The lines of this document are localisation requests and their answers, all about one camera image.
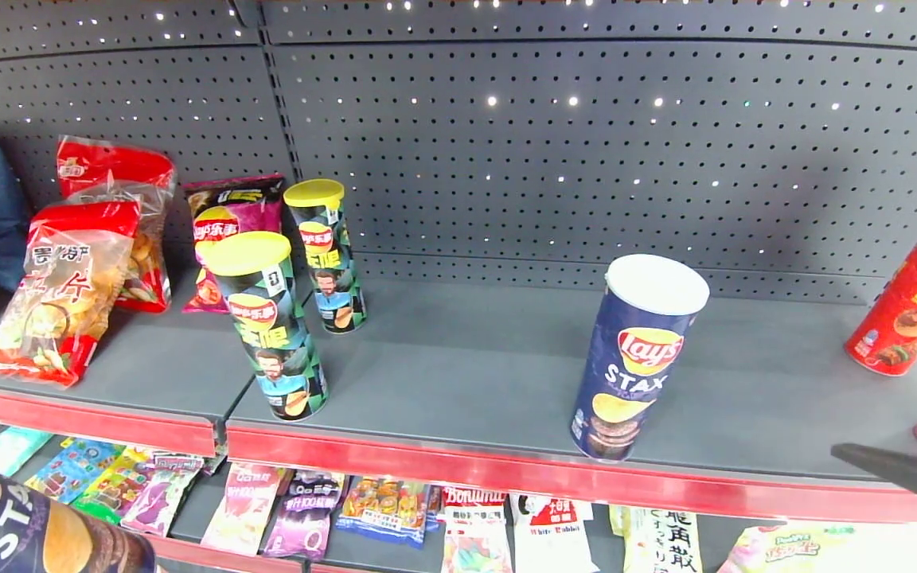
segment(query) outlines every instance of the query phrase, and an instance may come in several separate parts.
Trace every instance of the purple lay's chip bag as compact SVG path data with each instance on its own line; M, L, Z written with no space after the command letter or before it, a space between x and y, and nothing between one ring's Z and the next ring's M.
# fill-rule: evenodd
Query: purple lay's chip bag
M284 182L285 177L276 173L183 185L189 214L193 217L193 246L197 251L206 250L208 244L241 232L280 233ZM197 293L182 312L228 313L218 283L206 268L201 268L197 275Z

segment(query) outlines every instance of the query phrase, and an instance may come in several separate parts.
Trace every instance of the plastic snack package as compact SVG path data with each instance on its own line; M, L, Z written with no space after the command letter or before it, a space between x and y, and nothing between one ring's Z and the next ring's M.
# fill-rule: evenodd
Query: plastic snack package
M203 467L204 458L164 454L154 456L153 460L153 474L119 524L126 529L164 537L168 536L168 528L182 503L183 493Z
M150 450L127 446L91 485L72 503L91 517L118 525L146 486L154 466Z
M338 505L344 484L341 473L296 470L288 482L287 496L279 502L265 557L324 559L331 512Z
M156 567L142 537L0 476L0 572L153 573Z
M51 433L8 427L0 432L0 474L11 478L49 439Z
M161 253L165 214L175 195L175 166L163 153L62 135L55 152L59 189L72 203L135 201L141 206L134 246L123 269L120 308L163 312L171 304Z
M26 480L25 485L68 505L112 465L121 450L123 447L115 443L73 439L48 465Z
M357 476L335 528L422 548L428 490L425 483L418 481Z
M233 463L201 545L240 555L257 555L285 468Z
M880 552L879 547L887 545L860 547L857 541L862 528L861 524L851 523L749 527L742 531L742 536L728 554L728 561L720 566L717 573L848 573L872 570L862 568L866 558Z
M281 233L281 173L201 181L182 186L193 217L193 244L207 249L241 232ZM197 293L182 312L228 313L221 290L206 268L197 273Z
M87 370L123 287L132 201L46 207L30 221L26 276L0 322L0 375L71 387Z
M621 511L625 537L623 573L703 570L696 514L635 507Z
M509 497L512 501L516 569L520 573L596 573L583 522L593 507L582 501L546 496Z

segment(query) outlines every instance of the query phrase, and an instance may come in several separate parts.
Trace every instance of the purple snack package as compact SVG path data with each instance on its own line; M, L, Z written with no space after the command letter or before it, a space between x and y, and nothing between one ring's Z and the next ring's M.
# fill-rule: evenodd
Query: purple snack package
M200 251L241 232L281 232L281 173L262 177L237 177L184 184L189 214L193 218L193 244ZM228 314L214 276L201 268L197 293L182 312Z
M278 504L265 557L300 555L324 559L331 512L341 498L343 483L345 475L341 473L296 470L287 494Z

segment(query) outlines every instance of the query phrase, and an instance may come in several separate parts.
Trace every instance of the perforated metal panel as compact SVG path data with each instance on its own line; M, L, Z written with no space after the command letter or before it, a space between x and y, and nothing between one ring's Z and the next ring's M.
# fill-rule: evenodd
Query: perforated metal panel
M303 174L352 186L360 250L882 277L917 239L917 53L281 51Z
M260 48L109 52L0 62L0 141L37 206L58 199L58 134L163 151L179 181L291 173ZM169 242L192 240L185 200ZM175 247L181 258L192 249Z
M258 43L218 1L0 0L0 58Z
M264 8L275 43L630 37L917 48L917 1L383 0Z

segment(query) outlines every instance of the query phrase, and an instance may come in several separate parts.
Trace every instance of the gray metal shelf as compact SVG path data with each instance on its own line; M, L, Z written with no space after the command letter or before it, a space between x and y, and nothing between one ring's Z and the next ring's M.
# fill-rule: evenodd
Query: gray metal shelf
M250 363L227 316L183 314L192 276L174 272L164 314L116 311L72 388L0 377L0 421L61 435L213 454ZM0 314L5 304L0 297Z
M226 423L230 456L700 513L898 518L854 498L840 507L843 497L816 503L807 496L896 493L831 458L834 443L917 453L910 429L917 365L888 380L841 349L862 307L713 298L633 459L600 465L579 454L568 433L598 291L386 279L367 280L365 291L374 320L364 329L315 335L330 384L324 409L285 424L251 385ZM448 462L422 465L433 456ZM484 475L478 464L491 463L507 464L507 473ZM590 481L607 476L609 490L570 490L579 487L563 481L570 471ZM657 492L632 490L630 480L643 478L680 480L693 490L651 481ZM711 481L728 487L706 492L719 500L696 493L699 482ZM769 498L761 505L746 493L752 483L791 490L778 492L780 505Z

